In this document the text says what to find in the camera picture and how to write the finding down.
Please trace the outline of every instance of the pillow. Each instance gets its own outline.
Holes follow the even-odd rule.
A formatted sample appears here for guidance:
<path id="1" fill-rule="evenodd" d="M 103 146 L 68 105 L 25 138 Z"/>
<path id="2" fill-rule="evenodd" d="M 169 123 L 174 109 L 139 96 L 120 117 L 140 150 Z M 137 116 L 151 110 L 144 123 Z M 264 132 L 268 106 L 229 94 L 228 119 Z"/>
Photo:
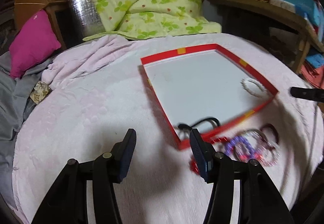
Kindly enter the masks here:
<path id="1" fill-rule="evenodd" d="M 10 76 L 21 78 L 27 69 L 43 62 L 60 47 L 46 12 L 40 10 L 28 19 L 9 47 Z"/>

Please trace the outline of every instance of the grey sheet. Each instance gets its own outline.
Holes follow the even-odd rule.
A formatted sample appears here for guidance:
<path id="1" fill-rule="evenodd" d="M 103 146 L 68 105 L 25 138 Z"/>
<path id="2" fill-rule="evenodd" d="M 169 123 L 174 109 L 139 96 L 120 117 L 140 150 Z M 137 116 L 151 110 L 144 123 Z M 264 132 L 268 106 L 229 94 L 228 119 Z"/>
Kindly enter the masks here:
<path id="1" fill-rule="evenodd" d="M 35 103 L 29 98 L 42 71 L 51 63 L 48 59 L 26 71 L 21 79 L 9 76 L 10 53 L 0 56 L 0 192 L 5 201 L 16 208 L 12 192 L 12 163 L 17 133 Z"/>

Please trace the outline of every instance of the black hair tie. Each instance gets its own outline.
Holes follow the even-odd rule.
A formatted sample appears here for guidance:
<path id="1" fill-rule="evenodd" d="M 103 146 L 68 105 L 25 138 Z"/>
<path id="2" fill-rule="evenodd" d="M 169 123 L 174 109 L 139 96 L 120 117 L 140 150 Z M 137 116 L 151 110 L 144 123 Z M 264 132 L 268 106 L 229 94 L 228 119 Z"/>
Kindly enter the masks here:
<path id="1" fill-rule="evenodd" d="M 212 121 L 214 123 L 216 123 L 217 127 L 221 126 L 220 122 L 218 119 L 214 118 L 214 117 L 208 117 L 208 118 L 205 118 L 205 119 L 202 119 L 202 120 L 199 120 L 198 122 L 196 122 L 195 124 L 192 124 L 191 126 L 189 126 L 188 124 L 185 124 L 185 123 L 179 123 L 178 125 L 178 129 L 179 130 L 188 130 L 188 131 L 191 131 L 194 127 L 196 127 L 198 124 L 201 124 L 205 121 L 209 121 L 210 123 L 212 123 Z"/>

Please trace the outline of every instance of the wooden shelf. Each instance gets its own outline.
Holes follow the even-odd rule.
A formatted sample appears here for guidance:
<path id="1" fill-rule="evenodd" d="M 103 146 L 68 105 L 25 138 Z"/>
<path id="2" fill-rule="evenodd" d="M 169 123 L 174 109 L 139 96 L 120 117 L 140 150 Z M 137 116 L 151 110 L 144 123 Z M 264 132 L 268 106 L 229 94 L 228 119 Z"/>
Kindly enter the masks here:
<path id="1" fill-rule="evenodd" d="M 208 0 L 212 4 L 232 6 L 272 18 L 284 25 L 295 29 L 307 38 L 307 41 L 318 51 L 324 52 L 324 45 L 318 40 L 307 21 L 299 15 L 289 12 L 281 7 L 257 0 Z"/>

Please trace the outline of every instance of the crumpled pink towel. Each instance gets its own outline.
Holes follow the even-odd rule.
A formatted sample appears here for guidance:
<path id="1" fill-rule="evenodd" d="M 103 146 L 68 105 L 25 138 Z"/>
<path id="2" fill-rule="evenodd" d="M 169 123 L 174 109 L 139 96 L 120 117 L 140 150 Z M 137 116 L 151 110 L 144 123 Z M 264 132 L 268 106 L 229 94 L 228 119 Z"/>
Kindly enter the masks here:
<path id="1" fill-rule="evenodd" d="M 41 81 L 50 84 L 52 90 L 63 88 L 73 79 L 95 72 L 137 46 L 135 41 L 120 35 L 106 35 L 59 54 L 43 71 Z"/>

